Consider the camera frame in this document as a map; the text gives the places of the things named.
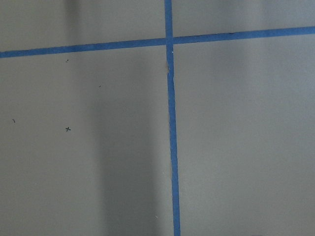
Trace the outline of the blue tape grid lines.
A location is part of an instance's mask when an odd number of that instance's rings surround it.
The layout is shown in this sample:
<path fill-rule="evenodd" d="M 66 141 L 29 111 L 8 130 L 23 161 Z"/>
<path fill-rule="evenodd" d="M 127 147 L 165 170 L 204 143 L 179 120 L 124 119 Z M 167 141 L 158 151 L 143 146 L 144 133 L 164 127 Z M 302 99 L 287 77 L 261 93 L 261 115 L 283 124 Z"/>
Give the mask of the blue tape grid lines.
<path fill-rule="evenodd" d="M 3 0 L 3 236 L 312 236 L 312 0 Z"/>

